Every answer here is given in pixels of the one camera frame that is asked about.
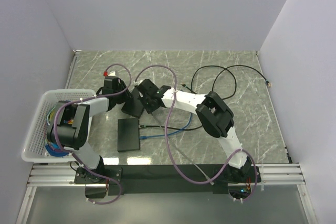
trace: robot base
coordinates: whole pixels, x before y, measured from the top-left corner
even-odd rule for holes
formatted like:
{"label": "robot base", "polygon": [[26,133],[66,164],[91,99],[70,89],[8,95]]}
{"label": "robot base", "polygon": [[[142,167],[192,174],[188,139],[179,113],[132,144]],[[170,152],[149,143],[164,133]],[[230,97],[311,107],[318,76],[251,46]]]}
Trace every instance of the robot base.
{"label": "robot base", "polygon": [[[222,164],[198,165],[209,177],[213,177],[222,167]],[[189,178],[204,181],[204,176],[194,165],[179,165],[180,170]],[[214,194],[228,194],[228,184],[246,183],[250,178],[252,184],[255,181],[254,168],[251,166],[245,175],[233,172],[232,167],[227,166],[222,174],[214,181],[214,185],[194,185],[182,178],[173,165],[107,165],[105,175],[118,180],[123,188],[122,194],[143,193],[191,193],[211,191]],[[261,182],[259,168],[258,182]],[[88,176],[77,175],[75,184],[105,184],[105,180],[94,183]],[[103,198],[102,188],[90,188],[90,198]],[[117,195],[119,187],[110,182],[108,195]]]}

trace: black cable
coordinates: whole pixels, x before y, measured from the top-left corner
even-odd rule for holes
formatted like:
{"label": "black cable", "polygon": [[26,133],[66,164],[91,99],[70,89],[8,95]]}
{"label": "black cable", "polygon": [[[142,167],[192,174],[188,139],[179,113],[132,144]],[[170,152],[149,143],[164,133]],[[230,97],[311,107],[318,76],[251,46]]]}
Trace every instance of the black cable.
{"label": "black cable", "polygon": [[[161,127],[164,127],[164,126],[159,126],[159,125],[139,125],[140,129],[145,129],[145,128],[161,128]],[[201,126],[198,126],[196,128],[191,128],[191,129],[181,129],[181,128],[175,128],[175,127],[167,127],[167,128],[171,129],[171,130],[193,131],[193,130],[200,129],[202,127],[203,126],[201,125]]]}
{"label": "black cable", "polygon": [[103,89],[103,87],[100,87],[97,92],[96,92],[96,95],[99,95],[100,91]]}
{"label": "black cable", "polygon": [[77,170],[73,168],[72,163],[73,163],[73,161],[70,162],[70,168],[73,169],[75,172],[77,172]]}
{"label": "black cable", "polygon": [[[217,65],[207,65],[207,66],[203,66],[203,67],[198,68],[198,69],[196,70],[196,72],[194,73],[192,79],[191,79],[191,83],[190,83],[190,89],[191,89],[191,91],[193,91],[193,82],[194,82],[194,79],[195,79],[195,76],[196,76],[197,72],[200,71],[202,68],[208,68],[208,67],[222,68],[222,69],[223,69],[223,70],[217,75],[216,80],[217,80],[218,76],[219,76],[222,72],[224,72],[225,70],[227,70],[227,71],[232,75],[233,79],[235,80],[235,91],[233,92],[232,95],[229,95],[228,97],[222,98],[222,100],[226,100],[226,99],[229,99],[229,98],[233,97],[233,96],[236,94],[236,91],[237,91],[237,80],[236,80],[236,77],[235,77],[235,75],[234,75],[230,70],[228,70],[228,68],[225,68],[225,67],[222,67],[222,66],[217,66]],[[215,86],[215,82],[214,82],[213,85],[212,85],[212,89],[211,89],[212,91],[214,91],[214,86]]]}
{"label": "black cable", "polygon": [[[264,79],[265,82],[266,82],[266,85],[270,87],[270,82],[266,79],[266,77],[265,77],[261,72],[259,72],[259,71],[258,71],[257,69],[255,69],[255,68],[250,67],[250,66],[247,66],[247,65],[232,65],[232,66],[229,66],[229,67],[226,67],[226,68],[225,68],[225,67],[222,67],[222,66],[218,66],[218,65],[207,65],[207,66],[203,66],[203,67],[198,68],[198,69],[195,71],[195,73],[194,73],[194,75],[193,75],[193,77],[192,77],[192,79],[191,79],[190,88],[189,88],[186,84],[184,84],[184,83],[181,84],[181,85],[182,85],[183,87],[187,88],[191,93],[196,94],[196,92],[193,91],[193,82],[194,82],[195,76],[196,76],[197,72],[200,71],[202,68],[208,68],[208,67],[215,67],[215,68],[222,68],[222,69],[223,69],[223,70],[222,70],[221,72],[219,72],[219,74],[216,76],[216,78],[215,78],[215,80],[214,80],[214,82],[213,82],[213,84],[212,84],[212,89],[211,89],[212,91],[214,91],[215,83],[216,83],[218,77],[219,77],[219,76],[221,75],[221,73],[223,73],[225,70],[228,71],[228,72],[232,75],[232,77],[234,78],[234,81],[235,81],[235,90],[234,90],[233,94],[230,95],[230,96],[228,96],[228,97],[222,98],[222,100],[226,100],[226,99],[229,99],[229,98],[233,97],[233,96],[236,94],[236,91],[237,91],[237,80],[236,80],[236,77],[235,77],[235,75],[234,75],[230,70],[228,70],[229,68],[233,68],[233,67],[245,67],[245,68],[252,69],[252,70],[256,71],[261,77],[263,77],[263,79]],[[139,128],[140,128],[140,129],[145,129],[145,128],[147,128],[147,127],[148,127],[148,128],[158,128],[158,127],[163,127],[163,126],[159,126],[159,125],[139,125]],[[179,129],[179,128],[175,128],[175,127],[167,127],[167,128],[168,128],[168,129],[172,129],[172,130],[193,131],[193,130],[197,130],[197,129],[202,128],[202,127],[203,127],[203,126],[201,125],[201,126],[198,126],[198,127],[196,127],[196,128],[191,128],[191,129]]]}
{"label": "black cable", "polygon": [[261,77],[263,77],[263,79],[265,80],[266,85],[270,87],[270,82],[266,79],[266,77],[265,77],[261,72],[259,72],[257,69],[255,69],[255,68],[253,68],[253,67],[250,67],[250,66],[247,66],[247,65],[232,65],[232,66],[228,66],[228,67],[225,68],[225,67],[217,66],[217,65],[208,65],[208,66],[203,66],[203,67],[198,68],[198,69],[196,70],[196,72],[194,73],[194,75],[193,75],[193,77],[192,77],[192,79],[191,79],[191,84],[190,84],[190,89],[191,89],[191,91],[193,91],[193,82],[194,82],[194,79],[195,79],[195,76],[196,76],[197,72],[198,72],[199,70],[201,70],[202,68],[206,68],[206,67],[217,67],[217,68],[222,68],[222,69],[223,69],[223,70],[222,70],[221,72],[219,72],[219,74],[216,76],[216,78],[215,78],[215,80],[214,80],[214,82],[213,82],[213,84],[212,84],[212,89],[211,89],[212,91],[214,91],[215,83],[216,83],[218,77],[219,77],[219,76],[221,75],[221,73],[223,73],[225,70],[227,70],[227,71],[233,76],[233,78],[234,78],[234,80],[235,80],[235,91],[233,92],[232,95],[230,95],[230,96],[228,96],[228,97],[225,97],[225,98],[222,98],[222,100],[226,100],[226,99],[228,99],[228,98],[233,97],[233,96],[236,94],[236,91],[237,91],[237,80],[236,80],[234,74],[231,73],[231,71],[228,70],[229,68],[233,68],[233,67],[245,67],[245,68],[252,69],[252,70],[256,71]]}

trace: cable connector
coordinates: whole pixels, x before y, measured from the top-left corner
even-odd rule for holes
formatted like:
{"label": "cable connector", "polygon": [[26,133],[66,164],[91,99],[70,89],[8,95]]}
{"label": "cable connector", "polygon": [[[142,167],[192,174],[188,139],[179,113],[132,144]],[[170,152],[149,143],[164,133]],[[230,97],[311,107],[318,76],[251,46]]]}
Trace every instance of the cable connector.
{"label": "cable connector", "polygon": [[272,87],[272,83],[270,83],[268,80],[265,81],[267,87]]}
{"label": "cable connector", "polygon": [[194,92],[191,88],[189,88],[186,84],[181,83],[181,86],[188,89],[190,91],[191,94],[196,94],[196,92]]}
{"label": "cable connector", "polygon": [[205,175],[204,177],[206,178],[206,180],[210,180],[210,177],[209,177],[208,175]]}

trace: metal frame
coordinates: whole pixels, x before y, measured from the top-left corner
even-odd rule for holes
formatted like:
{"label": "metal frame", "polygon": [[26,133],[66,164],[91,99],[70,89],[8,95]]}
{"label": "metal frame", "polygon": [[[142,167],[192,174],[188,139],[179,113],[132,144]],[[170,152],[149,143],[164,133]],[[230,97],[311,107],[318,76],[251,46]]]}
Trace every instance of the metal frame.
{"label": "metal frame", "polygon": [[[258,185],[304,185],[299,164],[257,164],[262,178]],[[104,187],[105,184],[74,184],[76,172],[69,165],[34,165],[27,187]]]}
{"label": "metal frame", "polygon": [[27,222],[31,205],[34,200],[37,187],[27,187],[25,197],[23,199],[19,215],[16,219],[16,224],[25,224]]}
{"label": "metal frame", "polygon": [[77,57],[78,57],[78,55],[79,55],[78,50],[74,50],[74,53],[73,53],[74,57],[72,59],[71,65],[70,65],[67,82],[65,84],[65,88],[66,89],[69,88],[70,81],[71,81],[71,78],[72,78],[72,74],[74,73],[75,65],[77,63]]}
{"label": "metal frame", "polygon": [[318,223],[315,210],[314,210],[313,204],[311,202],[311,199],[308,193],[307,186],[298,185],[298,190],[299,190],[300,198],[302,201],[303,209],[305,210],[305,213],[308,219],[308,223],[309,224]]}

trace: black bracket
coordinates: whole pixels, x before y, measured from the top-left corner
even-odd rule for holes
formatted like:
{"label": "black bracket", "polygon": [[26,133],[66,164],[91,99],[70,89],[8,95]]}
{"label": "black bracket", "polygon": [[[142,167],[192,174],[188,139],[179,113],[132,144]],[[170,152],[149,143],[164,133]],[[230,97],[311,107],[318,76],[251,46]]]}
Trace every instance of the black bracket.
{"label": "black bracket", "polygon": [[233,112],[213,91],[205,96],[202,104],[197,105],[196,113],[204,130],[213,137],[227,137],[234,125]]}
{"label": "black bracket", "polygon": [[[199,165],[199,167],[210,177],[214,176],[221,164]],[[194,165],[179,165],[180,170],[189,178],[196,181],[204,181],[204,176]],[[234,174],[230,170],[232,167],[226,167],[222,174],[214,181],[215,185],[194,185],[182,178],[175,170],[173,165],[107,165],[105,166],[105,175],[116,179],[121,183],[123,194],[141,194],[141,193],[191,193],[191,192],[213,192],[214,194],[228,194],[228,184],[245,183],[246,178],[255,181],[254,168],[250,165],[245,175]],[[105,184],[106,180],[97,182]],[[91,180],[76,176],[75,184],[94,184]],[[102,190],[91,191],[93,195]],[[119,187],[110,183],[108,195],[117,195]]]}
{"label": "black bracket", "polygon": [[159,107],[164,107],[162,102],[163,94],[172,87],[162,86],[158,88],[150,79],[144,79],[138,86],[135,87],[139,91],[139,100],[150,114]]}
{"label": "black bracket", "polygon": [[[55,111],[68,101],[59,101]],[[88,137],[90,105],[72,104],[66,106],[59,113],[57,120],[57,133],[62,146],[71,147],[75,150],[81,148]],[[56,144],[54,135],[54,124],[51,123],[47,129],[47,139]]]}
{"label": "black bracket", "polygon": [[[102,94],[115,94],[126,88],[126,84],[123,80],[116,76],[106,76],[104,79],[104,86],[101,88]],[[113,109],[115,105],[127,102],[133,98],[133,95],[129,90],[114,97],[109,97],[108,111]]]}

